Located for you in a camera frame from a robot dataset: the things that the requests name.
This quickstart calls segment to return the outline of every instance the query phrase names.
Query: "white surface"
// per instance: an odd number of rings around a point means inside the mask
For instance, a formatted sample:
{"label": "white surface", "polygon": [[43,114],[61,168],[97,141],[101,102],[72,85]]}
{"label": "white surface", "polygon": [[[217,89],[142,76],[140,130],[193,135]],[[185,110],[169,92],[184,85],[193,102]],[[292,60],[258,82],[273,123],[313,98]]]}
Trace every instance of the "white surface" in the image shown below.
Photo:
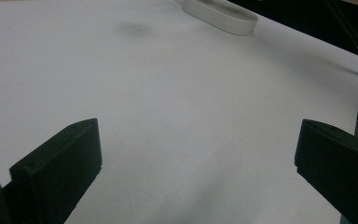
{"label": "white surface", "polygon": [[249,35],[255,29],[257,16],[226,0],[184,0],[183,10],[225,32]]}
{"label": "white surface", "polygon": [[294,156],[302,119],[353,133],[358,57],[259,19],[241,37],[177,1],[0,3],[0,183],[95,117],[103,169],[67,223],[337,224]]}

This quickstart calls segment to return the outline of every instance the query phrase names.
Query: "white object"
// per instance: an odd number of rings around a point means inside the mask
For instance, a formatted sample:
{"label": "white object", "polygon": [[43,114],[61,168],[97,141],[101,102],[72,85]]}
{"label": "white object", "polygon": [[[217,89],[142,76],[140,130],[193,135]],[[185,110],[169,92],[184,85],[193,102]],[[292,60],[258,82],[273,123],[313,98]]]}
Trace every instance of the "white object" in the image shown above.
{"label": "white object", "polygon": [[234,35],[251,34],[258,21],[253,12],[222,0],[185,0],[183,10]]}

